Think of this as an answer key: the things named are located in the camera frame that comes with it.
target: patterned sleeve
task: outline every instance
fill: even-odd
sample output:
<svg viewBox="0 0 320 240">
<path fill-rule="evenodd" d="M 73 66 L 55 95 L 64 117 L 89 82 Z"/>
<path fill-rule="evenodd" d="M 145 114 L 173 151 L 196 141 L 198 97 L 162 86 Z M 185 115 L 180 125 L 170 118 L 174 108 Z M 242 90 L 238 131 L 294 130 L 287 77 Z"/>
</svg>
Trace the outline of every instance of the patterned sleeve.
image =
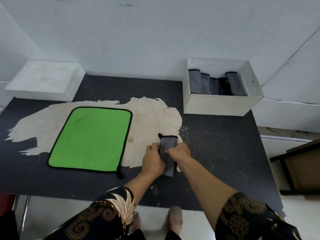
<svg viewBox="0 0 320 240">
<path fill-rule="evenodd" d="M 119 187 L 110 190 L 59 226 L 45 240 L 123 239 L 128 234 L 134 209 L 134 196 L 130 189 Z"/>
<path fill-rule="evenodd" d="M 286 223 L 268 205 L 241 192 L 231 196 L 222 208 L 215 236 L 217 240 L 301 240 L 296 227 Z"/>
</svg>

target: green microfiber towel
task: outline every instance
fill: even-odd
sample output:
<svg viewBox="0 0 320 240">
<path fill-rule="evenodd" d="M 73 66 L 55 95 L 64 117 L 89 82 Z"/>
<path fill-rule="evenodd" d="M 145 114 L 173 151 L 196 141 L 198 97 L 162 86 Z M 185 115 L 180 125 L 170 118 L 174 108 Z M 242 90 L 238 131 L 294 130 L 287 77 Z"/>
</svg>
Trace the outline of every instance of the green microfiber towel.
<svg viewBox="0 0 320 240">
<path fill-rule="evenodd" d="M 117 173 L 121 178 L 131 119 L 132 113 L 126 109 L 75 108 L 50 152 L 49 165 Z"/>
</svg>

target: foot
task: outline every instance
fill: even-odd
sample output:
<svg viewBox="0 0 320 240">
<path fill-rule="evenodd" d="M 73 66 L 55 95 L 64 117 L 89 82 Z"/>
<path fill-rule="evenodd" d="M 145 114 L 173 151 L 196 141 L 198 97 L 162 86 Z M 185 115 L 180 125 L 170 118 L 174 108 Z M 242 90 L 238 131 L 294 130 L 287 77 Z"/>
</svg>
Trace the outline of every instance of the foot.
<svg viewBox="0 0 320 240">
<path fill-rule="evenodd" d="M 170 230 L 174 231 L 177 235 L 180 234 L 182 229 L 182 209 L 179 206 L 172 206 L 169 211 L 169 224 Z"/>
<path fill-rule="evenodd" d="M 129 234 L 133 234 L 135 230 L 138 230 L 140 228 L 141 228 L 141 222 L 140 222 L 139 213 L 135 212 L 133 215 L 132 225 L 130 226 L 130 229 L 129 229 Z"/>
</svg>

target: finger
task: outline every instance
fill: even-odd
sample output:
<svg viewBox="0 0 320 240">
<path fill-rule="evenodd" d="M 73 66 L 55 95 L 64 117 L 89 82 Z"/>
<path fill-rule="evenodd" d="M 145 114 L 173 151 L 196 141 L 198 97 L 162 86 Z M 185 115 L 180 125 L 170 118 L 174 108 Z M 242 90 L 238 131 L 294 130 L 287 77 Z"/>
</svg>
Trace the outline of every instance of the finger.
<svg viewBox="0 0 320 240">
<path fill-rule="evenodd" d="M 160 143 L 154 142 L 154 143 L 152 143 L 152 145 L 151 145 L 151 149 L 152 149 L 152 150 L 158 150 L 158 147 L 159 147 L 160 145 L 161 145 Z"/>
</svg>

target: peeled beige patch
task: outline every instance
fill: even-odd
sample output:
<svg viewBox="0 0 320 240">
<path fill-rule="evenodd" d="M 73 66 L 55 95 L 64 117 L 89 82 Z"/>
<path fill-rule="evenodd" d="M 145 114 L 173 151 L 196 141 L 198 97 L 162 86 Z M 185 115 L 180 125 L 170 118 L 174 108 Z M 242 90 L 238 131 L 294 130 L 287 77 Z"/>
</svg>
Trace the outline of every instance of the peeled beige patch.
<svg viewBox="0 0 320 240">
<path fill-rule="evenodd" d="M 13 142 L 37 138 L 37 147 L 22 151 L 25 155 L 38 155 L 50 152 L 71 111 L 77 107 L 103 107 L 128 109 L 132 112 L 132 121 L 127 143 L 122 157 L 122 166 L 142 165 L 146 146 L 160 142 L 158 133 L 178 136 L 182 118 L 176 108 L 169 108 L 161 99 L 131 98 L 126 104 L 119 101 L 81 101 L 53 104 L 30 116 L 21 119 L 10 130 L 7 140 Z"/>
</svg>

